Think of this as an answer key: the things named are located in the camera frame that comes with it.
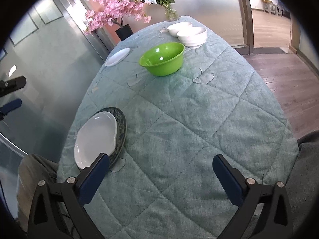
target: dark patterned plate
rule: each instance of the dark patterned plate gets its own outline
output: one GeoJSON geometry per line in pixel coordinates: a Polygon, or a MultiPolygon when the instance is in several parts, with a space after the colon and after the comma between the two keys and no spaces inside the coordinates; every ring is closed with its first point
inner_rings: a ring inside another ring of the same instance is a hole
{"type": "Polygon", "coordinates": [[[115,164],[118,156],[120,155],[122,148],[124,146],[125,137],[126,137],[126,118],[124,113],[116,107],[107,107],[96,113],[94,113],[91,117],[99,112],[110,112],[116,119],[117,123],[117,135],[116,135],[116,145],[114,153],[110,156],[110,168],[115,164]]]}

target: white plate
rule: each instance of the white plate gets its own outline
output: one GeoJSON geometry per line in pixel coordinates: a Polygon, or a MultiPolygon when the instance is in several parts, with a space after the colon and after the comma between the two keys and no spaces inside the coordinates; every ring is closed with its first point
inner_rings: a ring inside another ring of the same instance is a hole
{"type": "Polygon", "coordinates": [[[79,130],[74,159],[80,169],[90,166],[100,153],[110,156],[116,145],[117,123],[110,112],[99,112],[79,130]]]}
{"type": "Polygon", "coordinates": [[[129,53],[130,53],[130,49],[129,48],[124,48],[124,49],[120,50],[119,52],[117,52],[114,55],[112,55],[108,60],[106,60],[105,66],[106,67],[112,67],[112,66],[118,64],[124,58],[126,58],[129,55],[129,53]]]}

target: green bowl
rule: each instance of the green bowl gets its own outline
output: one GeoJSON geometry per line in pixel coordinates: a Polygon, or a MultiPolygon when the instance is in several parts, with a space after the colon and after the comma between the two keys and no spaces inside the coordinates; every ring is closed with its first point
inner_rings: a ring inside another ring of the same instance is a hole
{"type": "Polygon", "coordinates": [[[139,64],[155,76],[170,75],[183,64],[185,46],[181,43],[165,43],[147,51],[139,64]]]}

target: wooden stool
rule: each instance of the wooden stool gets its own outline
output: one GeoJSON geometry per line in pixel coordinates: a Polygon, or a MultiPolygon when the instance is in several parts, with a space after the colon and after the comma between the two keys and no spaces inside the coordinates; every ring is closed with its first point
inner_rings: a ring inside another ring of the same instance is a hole
{"type": "Polygon", "coordinates": [[[275,8],[276,8],[276,15],[277,15],[277,16],[281,16],[281,17],[282,17],[282,11],[281,11],[281,8],[280,8],[278,5],[275,5],[275,8]]]}
{"type": "Polygon", "coordinates": [[[274,14],[276,15],[276,9],[275,9],[275,5],[272,3],[265,3],[264,2],[264,11],[268,12],[269,14],[274,14]]]}

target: screw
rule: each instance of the screw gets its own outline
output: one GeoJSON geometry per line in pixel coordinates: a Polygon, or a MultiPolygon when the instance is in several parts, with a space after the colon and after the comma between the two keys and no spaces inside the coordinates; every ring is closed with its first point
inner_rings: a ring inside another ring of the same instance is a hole
{"type": "Polygon", "coordinates": [[[250,185],[254,185],[256,183],[256,181],[253,178],[248,178],[247,183],[250,185]]]}
{"type": "Polygon", "coordinates": [[[283,182],[277,182],[277,186],[280,187],[280,188],[283,188],[284,187],[284,183],[283,182]]]}
{"type": "Polygon", "coordinates": [[[43,186],[44,184],[45,184],[45,181],[44,181],[44,180],[41,180],[41,181],[39,181],[39,183],[38,183],[39,186],[43,186]]]}
{"type": "Polygon", "coordinates": [[[70,177],[66,181],[71,184],[71,183],[75,182],[75,178],[74,177],[70,177]]]}

